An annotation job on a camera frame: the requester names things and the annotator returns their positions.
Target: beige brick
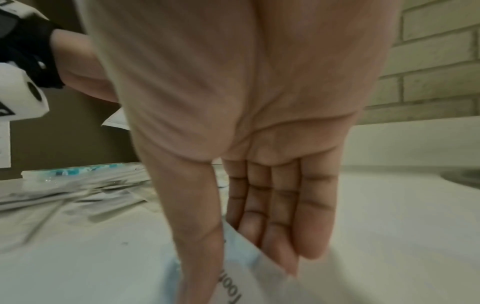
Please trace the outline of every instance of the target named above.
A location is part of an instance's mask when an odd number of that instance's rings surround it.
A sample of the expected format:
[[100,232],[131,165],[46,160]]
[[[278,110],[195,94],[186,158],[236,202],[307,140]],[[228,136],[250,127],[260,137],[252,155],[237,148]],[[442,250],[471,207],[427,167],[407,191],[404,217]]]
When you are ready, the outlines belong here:
[[421,6],[421,5],[424,5],[424,4],[433,2],[433,1],[436,1],[436,0],[405,0],[403,2],[403,9],[404,10],[411,9],[411,8]]
[[480,94],[480,64],[405,76],[403,87],[406,101]]
[[471,33],[437,37],[393,47],[382,75],[416,71],[473,59]]
[[417,105],[400,105],[379,109],[366,109],[357,124],[428,120],[473,116],[476,114],[472,100],[438,101]]
[[479,0],[451,0],[403,15],[403,39],[426,37],[480,24]]
[[395,103],[400,101],[398,78],[379,80],[370,98],[370,106]]

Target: white device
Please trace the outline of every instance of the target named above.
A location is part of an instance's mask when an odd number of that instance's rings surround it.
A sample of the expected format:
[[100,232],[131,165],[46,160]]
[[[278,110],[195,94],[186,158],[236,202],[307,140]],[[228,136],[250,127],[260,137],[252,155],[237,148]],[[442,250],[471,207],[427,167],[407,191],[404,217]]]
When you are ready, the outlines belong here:
[[[0,0],[0,10],[26,18],[42,15],[36,9],[13,0]],[[45,115],[49,111],[41,89],[15,63],[0,63],[0,121],[22,120]]]

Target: hand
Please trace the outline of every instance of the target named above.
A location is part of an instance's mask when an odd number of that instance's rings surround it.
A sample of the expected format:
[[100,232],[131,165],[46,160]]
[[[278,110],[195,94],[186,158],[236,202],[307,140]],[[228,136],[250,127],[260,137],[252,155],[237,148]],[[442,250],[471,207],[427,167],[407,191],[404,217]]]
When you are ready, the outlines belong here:
[[325,251],[342,145],[380,74],[398,1],[91,0],[79,8],[160,196],[185,278],[205,303],[227,219],[295,274]]
[[87,95],[117,101],[113,85],[87,35],[55,30],[50,38],[50,46],[63,83]]

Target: dark wall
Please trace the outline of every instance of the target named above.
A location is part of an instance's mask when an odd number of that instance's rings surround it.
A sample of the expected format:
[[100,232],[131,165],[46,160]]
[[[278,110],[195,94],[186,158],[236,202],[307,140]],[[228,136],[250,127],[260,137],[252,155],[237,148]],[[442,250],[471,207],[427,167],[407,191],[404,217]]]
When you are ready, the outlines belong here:
[[[36,0],[36,7],[66,30],[81,31],[70,0]],[[69,89],[45,94],[47,115],[11,122],[12,166],[0,169],[0,179],[18,178],[23,170],[137,161],[128,131],[101,127],[118,104]]]

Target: black strap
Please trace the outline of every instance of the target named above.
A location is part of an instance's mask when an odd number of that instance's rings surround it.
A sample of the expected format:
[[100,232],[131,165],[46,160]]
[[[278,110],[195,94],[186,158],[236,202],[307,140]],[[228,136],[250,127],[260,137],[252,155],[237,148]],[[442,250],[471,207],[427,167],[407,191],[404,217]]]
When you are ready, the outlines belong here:
[[15,62],[41,88],[61,89],[64,83],[50,47],[52,32],[60,27],[37,15],[21,19],[2,10],[0,25],[10,28],[0,33],[0,61]]

